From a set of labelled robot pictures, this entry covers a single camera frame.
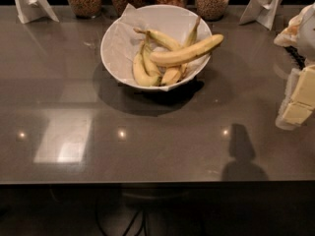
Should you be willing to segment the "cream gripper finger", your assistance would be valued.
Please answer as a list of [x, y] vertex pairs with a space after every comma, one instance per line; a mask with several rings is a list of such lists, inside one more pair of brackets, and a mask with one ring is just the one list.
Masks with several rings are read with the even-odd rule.
[[314, 108], [299, 102], [283, 101], [276, 118], [276, 126], [283, 130], [300, 127], [313, 113]]

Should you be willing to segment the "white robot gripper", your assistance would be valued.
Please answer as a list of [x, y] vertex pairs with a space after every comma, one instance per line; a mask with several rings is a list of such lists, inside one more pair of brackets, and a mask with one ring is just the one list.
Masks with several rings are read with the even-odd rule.
[[287, 27], [274, 39], [274, 44], [281, 47], [294, 47], [305, 58], [305, 67], [291, 100], [315, 107], [315, 3], [304, 7], [291, 18]]

